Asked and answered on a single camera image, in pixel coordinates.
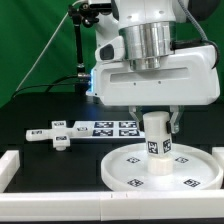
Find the green backdrop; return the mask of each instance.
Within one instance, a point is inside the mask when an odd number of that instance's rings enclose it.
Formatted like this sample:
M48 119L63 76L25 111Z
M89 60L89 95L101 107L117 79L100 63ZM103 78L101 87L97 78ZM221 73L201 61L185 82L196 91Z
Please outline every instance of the green backdrop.
M67 12L71 0L0 0L0 106L10 96L29 71L54 30ZM218 10L202 22L209 39L224 52L224 1ZM85 64L94 66L94 29L82 29ZM191 24L177 26L178 39L198 37ZM52 45L23 85L48 84L57 78L76 72L76 52L72 22L67 18ZM221 95L224 95L224 61L218 66ZM73 91L73 87L57 87L54 91Z

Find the white circular tray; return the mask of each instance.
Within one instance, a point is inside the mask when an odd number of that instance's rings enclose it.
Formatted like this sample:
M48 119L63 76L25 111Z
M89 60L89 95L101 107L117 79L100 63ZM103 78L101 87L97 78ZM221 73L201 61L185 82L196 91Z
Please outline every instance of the white circular tray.
M173 144L173 173L155 176L147 169L146 144L128 145L107 154L101 164L104 183L114 191L179 191L219 189L223 170L201 150Z

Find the metal cylinder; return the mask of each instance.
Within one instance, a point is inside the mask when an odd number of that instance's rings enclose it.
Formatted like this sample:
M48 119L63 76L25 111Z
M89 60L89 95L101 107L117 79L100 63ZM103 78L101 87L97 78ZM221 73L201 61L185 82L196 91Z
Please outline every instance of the metal cylinder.
M160 67L160 57L173 54L170 44L176 37L175 22L159 22L126 27L119 31L124 38L126 60L133 71Z

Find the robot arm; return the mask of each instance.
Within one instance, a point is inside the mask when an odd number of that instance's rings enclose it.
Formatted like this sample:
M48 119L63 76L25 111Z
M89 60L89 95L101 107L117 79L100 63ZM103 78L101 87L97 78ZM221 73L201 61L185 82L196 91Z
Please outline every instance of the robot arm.
M172 48L176 22L187 20L177 0L89 0L88 5L100 14L97 64L87 95L105 105L129 106L131 113L137 106L171 106L177 118L171 119L173 132L182 113L178 105L207 105L218 98L215 48Z

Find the black table surface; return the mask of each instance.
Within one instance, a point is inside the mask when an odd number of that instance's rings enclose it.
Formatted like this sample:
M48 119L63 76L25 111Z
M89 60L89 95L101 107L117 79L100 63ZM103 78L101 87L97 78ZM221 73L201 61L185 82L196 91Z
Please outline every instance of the black table surface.
M168 107L143 107L144 112ZM224 146L224 104L186 107L181 131L173 142L211 153ZM101 180L102 158L111 150L139 140L76 140L57 152L52 141L27 142L27 129L49 129L51 121L131 120L127 107L105 107L74 93L18 95L0 109L0 152L19 150L21 167L5 193L109 191ZM118 221L114 223L223 223L224 219Z

